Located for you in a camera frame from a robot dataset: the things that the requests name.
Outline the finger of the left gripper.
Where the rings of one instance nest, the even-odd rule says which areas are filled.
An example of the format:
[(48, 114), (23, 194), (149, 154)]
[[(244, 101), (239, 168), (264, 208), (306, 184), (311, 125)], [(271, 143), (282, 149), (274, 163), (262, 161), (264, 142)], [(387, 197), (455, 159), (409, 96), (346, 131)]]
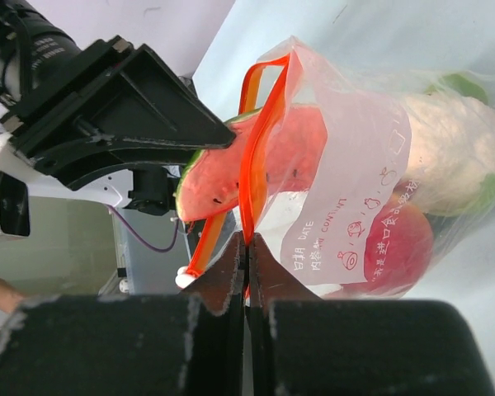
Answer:
[(99, 80), (86, 120), (109, 140), (166, 149), (222, 149), (235, 134), (147, 45)]

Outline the clear orange zip top bag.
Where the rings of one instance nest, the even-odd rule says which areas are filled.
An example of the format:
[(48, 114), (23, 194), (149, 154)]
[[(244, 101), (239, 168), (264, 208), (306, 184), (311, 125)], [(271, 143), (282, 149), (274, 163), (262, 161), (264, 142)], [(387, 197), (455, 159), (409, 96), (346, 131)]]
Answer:
[[(426, 94), (449, 74), (482, 87), (495, 110), (495, 75), (338, 67), (294, 37), (266, 52), (243, 80), (237, 116), (256, 109), (261, 113), (241, 163), (238, 206), (200, 220), (205, 224), (200, 241), (190, 263), (177, 272), (177, 286), (185, 288), (201, 277), (221, 253), (219, 238), (237, 231), (246, 242), (260, 234), (274, 259), (320, 297), (336, 298), (342, 285), (365, 281), (365, 245), (376, 215), (393, 194), (414, 204), (408, 191), (418, 186), (403, 178), (412, 130), (401, 101)], [(307, 191), (269, 196), (264, 170), (252, 163), (257, 148), (293, 105), (319, 108), (327, 142)], [(429, 267), (494, 206), (453, 217), (422, 212), (434, 234)]]

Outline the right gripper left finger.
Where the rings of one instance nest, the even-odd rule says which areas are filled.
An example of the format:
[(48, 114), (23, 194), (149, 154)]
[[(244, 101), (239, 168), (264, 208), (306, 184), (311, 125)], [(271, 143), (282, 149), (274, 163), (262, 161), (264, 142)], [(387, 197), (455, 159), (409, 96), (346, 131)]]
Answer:
[(33, 298), (0, 330), (0, 395), (237, 395), (244, 243), (177, 295)]

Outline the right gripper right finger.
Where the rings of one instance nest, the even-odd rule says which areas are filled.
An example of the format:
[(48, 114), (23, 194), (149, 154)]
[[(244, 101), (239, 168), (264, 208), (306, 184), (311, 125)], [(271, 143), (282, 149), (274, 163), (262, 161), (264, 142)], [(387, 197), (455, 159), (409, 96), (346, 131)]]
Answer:
[(256, 235), (247, 256), (257, 395), (494, 395), (459, 311), (436, 300), (320, 299)]

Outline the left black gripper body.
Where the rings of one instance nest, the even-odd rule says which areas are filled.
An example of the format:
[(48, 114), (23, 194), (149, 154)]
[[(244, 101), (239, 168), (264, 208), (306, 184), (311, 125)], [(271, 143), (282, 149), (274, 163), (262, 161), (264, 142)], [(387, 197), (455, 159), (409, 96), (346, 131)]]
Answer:
[(130, 124), (144, 90), (130, 72), (149, 59), (117, 36), (84, 51), (63, 35), (44, 35), (24, 60), (11, 44), (0, 49), (0, 120), (16, 154), (37, 171), (79, 190), (121, 170), (148, 169), (148, 149)]

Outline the red watermelon slice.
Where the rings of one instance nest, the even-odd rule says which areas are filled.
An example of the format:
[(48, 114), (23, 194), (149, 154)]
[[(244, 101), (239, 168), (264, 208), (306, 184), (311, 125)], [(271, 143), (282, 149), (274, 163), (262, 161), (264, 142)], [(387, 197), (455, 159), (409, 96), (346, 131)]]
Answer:
[[(176, 211), (188, 223), (238, 206), (241, 163), (261, 111), (225, 122), (236, 135), (227, 148), (197, 151), (186, 165), (175, 192)], [(307, 191), (313, 184), (327, 142), (327, 127), (316, 106), (288, 107), (284, 119), (257, 148), (252, 166), (264, 170), (267, 194)]]

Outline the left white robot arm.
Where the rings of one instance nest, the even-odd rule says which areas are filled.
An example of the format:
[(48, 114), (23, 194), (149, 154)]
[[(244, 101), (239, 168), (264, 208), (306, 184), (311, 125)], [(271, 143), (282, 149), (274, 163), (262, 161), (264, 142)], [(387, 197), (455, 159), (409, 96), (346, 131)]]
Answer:
[(0, 102), (14, 153), (73, 191), (235, 138), (149, 46), (80, 49), (25, 1), (0, 1)]

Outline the red apple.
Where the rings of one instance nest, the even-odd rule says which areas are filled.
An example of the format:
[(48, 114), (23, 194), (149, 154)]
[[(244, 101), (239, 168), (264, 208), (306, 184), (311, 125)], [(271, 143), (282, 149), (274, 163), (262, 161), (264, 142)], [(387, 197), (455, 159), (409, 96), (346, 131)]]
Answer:
[(376, 215), (366, 239), (365, 281), (344, 284), (336, 298), (394, 297), (422, 277), (433, 256), (434, 234), (426, 216), (393, 194)]

